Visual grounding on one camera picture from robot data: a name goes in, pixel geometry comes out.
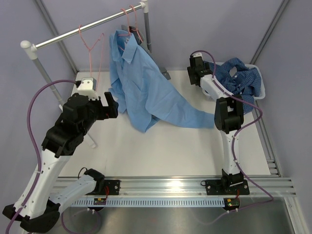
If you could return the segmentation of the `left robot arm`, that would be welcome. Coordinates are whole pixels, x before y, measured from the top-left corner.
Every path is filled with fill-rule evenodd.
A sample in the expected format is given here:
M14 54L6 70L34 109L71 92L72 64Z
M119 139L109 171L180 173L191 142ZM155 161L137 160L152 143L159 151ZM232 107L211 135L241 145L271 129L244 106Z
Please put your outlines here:
M110 92L105 92L108 103L103 106L100 98L73 94L63 106L63 112L49 129L39 155L40 169L35 170L20 199L3 209L3 215L20 222L29 233L46 233L57 223L60 215L84 195L108 195L105 176L87 170L77 181L53 194L53 186L63 167L83 142L84 136L97 120L117 118L118 103Z

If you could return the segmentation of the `light blue shirt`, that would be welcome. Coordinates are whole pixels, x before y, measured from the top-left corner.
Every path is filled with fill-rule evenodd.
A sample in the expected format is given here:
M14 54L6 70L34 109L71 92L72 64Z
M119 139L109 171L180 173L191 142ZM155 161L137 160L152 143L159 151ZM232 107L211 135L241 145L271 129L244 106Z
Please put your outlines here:
M132 126L146 132L162 120L183 128L213 128L214 115L194 108L164 77L134 35L116 30L110 35L110 92L118 111Z

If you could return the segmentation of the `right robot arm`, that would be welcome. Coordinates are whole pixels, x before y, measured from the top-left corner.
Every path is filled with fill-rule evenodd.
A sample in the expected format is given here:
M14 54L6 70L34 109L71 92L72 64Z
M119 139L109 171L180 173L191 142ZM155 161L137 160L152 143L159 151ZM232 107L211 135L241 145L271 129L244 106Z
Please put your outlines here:
M202 51L190 55L187 68L190 83L200 86L215 101L214 124L220 131L224 152L222 175L220 179L207 179L201 182L207 195L249 195L248 182L237 164L239 159L234 154L238 145L234 134L244 122L243 103L238 101L240 95L234 95L217 80L216 65L211 70L203 61Z

